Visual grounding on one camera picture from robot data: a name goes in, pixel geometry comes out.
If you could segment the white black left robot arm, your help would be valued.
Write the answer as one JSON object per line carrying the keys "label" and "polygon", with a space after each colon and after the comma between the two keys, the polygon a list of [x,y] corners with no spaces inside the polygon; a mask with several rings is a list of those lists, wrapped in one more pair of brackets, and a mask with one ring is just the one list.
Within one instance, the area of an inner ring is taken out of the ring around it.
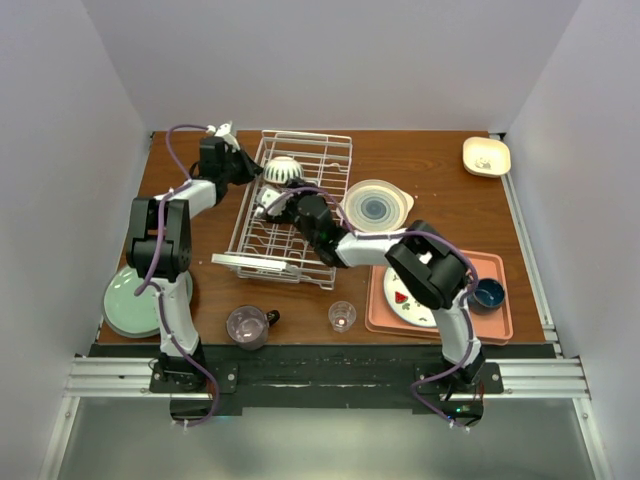
{"label": "white black left robot arm", "polygon": [[125,256],[142,280],[134,295],[153,296],[161,336],[159,374],[171,375],[185,392],[200,390],[207,380],[186,286],[191,220],[218,205],[231,185],[249,184],[261,173],[231,135],[207,136],[200,140],[199,158],[180,186],[154,197],[138,196],[131,203]]}

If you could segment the white bowl with blue dashes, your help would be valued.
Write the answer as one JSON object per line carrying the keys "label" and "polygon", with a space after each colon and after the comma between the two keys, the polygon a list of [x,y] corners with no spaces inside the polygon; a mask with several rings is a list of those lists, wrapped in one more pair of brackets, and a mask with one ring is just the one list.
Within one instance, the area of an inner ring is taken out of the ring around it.
{"label": "white bowl with blue dashes", "polygon": [[263,179],[271,184],[285,185],[292,179],[303,179],[302,165],[290,156],[276,156],[267,161]]}

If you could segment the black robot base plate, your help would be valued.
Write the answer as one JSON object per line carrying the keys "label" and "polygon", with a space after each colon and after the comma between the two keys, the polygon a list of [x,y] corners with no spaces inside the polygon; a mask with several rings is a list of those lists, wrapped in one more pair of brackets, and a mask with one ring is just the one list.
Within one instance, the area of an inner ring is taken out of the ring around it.
{"label": "black robot base plate", "polygon": [[221,416],[246,408],[410,409],[427,402],[455,419],[478,418],[482,401],[504,391],[497,363],[478,360],[469,374],[445,378],[429,345],[267,345],[246,351],[209,345],[196,356],[152,362],[149,389],[170,394],[176,419],[198,419],[210,405]]}

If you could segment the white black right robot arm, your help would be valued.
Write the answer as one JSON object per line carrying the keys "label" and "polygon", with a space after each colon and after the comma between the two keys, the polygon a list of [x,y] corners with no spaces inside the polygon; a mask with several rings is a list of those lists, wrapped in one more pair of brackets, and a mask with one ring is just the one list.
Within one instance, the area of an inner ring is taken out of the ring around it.
{"label": "white black right robot arm", "polygon": [[469,392],[480,382],[485,363],[468,306],[479,282],[470,260],[424,221],[391,232],[357,232],[334,219],[329,199],[312,186],[284,192],[266,188],[258,205],[267,221],[294,226],[328,267],[391,268],[411,296],[432,312],[439,331],[445,370],[427,380],[446,379],[452,390]]}

